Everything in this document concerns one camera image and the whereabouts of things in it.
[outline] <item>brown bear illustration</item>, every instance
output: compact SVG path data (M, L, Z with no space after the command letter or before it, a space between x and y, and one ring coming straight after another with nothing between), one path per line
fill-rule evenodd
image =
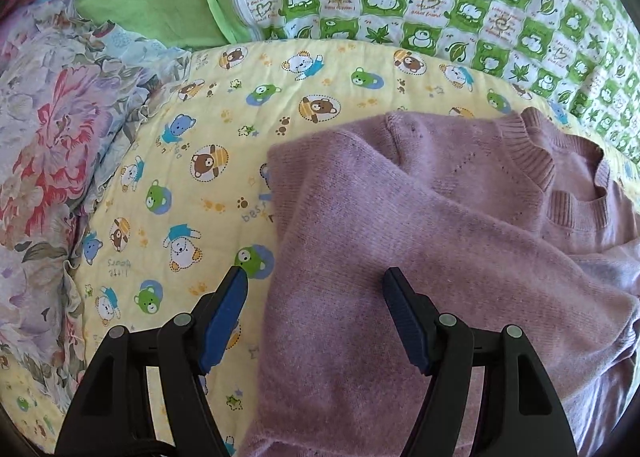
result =
M318 123L318 114L337 114L338 109L329 98L318 98L316 100L309 100L306 96L302 98L302 102L308 105L311 110L311 121Z

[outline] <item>ribbed neckline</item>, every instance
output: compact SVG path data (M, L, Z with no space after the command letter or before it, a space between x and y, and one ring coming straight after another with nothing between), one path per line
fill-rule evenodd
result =
M521 115L513 113L499 118L497 122L511 159L549 196L546 216L550 221L580 231L595 231L607 226L610 218L607 199L610 168L598 145L580 136L564 134L534 107L525 109ZM569 192L554 190L556 166L553 157L532 141L529 136L531 129L540 130L556 147L596 164L593 184L601 189L602 196L593 201L580 201Z

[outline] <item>bed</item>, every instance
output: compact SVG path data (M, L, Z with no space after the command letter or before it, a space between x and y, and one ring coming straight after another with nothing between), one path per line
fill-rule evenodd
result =
M111 326L162 325L213 291L229 265L245 268L247 303L222 364L206 380L230 454L255 407L260 321L275 252L265 163L274 143L389 110L464 119L535 106L561 129L597 142L640 206L637 166L601 130L530 87L451 58L349 40L287 40L203 50L189 65L168 88L168 101L140 120L121 160L102 173L108 186L90 195L99 204L95 212L88 207L92 218L79 232L71 277L84 307L88 363ZM33 383L12 354L0 354L2 406L22 434L51 452L63 414ZM158 437L170 442L157 376L151 383ZM630 433L632 423L627 417L620 426Z

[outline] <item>paw print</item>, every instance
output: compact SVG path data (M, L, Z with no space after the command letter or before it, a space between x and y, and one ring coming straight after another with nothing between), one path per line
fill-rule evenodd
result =
M201 294L205 294L207 292L207 284L204 282L198 282L196 285L192 285L189 288L189 292L193 294L193 296L200 296Z
M140 246L147 247L149 244L149 239L146 238L146 231L140 228L138 230L138 236L140 237Z
M284 136L284 135L286 134L286 132L287 132L287 125L289 125L290 123L291 123L291 118L289 118L289 117L286 117L286 118L282 117L282 118L280 119L281 127L278 127L278 128L277 128L277 130L276 130L276 134L277 134L277 135L279 135L279 136Z

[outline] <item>leaf print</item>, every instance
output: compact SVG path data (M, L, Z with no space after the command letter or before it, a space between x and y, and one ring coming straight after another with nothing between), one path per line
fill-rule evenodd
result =
M529 64L526 65L518 65L517 63L513 65L513 69L511 69L510 80L515 80L517 82L527 81L527 75L529 74Z
M58 257L66 257L66 249L64 247L53 247L48 242L39 242L27 248L22 257L22 262L29 260L57 259Z
M389 26L383 26L377 30L367 28L367 36L370 41L376 44L391 44L392 40L388 38Z
M305 26L298 31L296 38L311 38L311 26Z
M595 49L597 52L600 52L602 50L602 43L604 40L601 40L599 36L592 33L589 33L589 36L591 41L589 42L587 49Z
M567 104L571 99L571 91L564 91L558 95L558 103Z
M556 11L556 0L540 0L539 13L543 15L553 15Z
M449 53L449 59L452 62L464 62L466 60L466 42L454 42L449 47L446 47L445 52Z

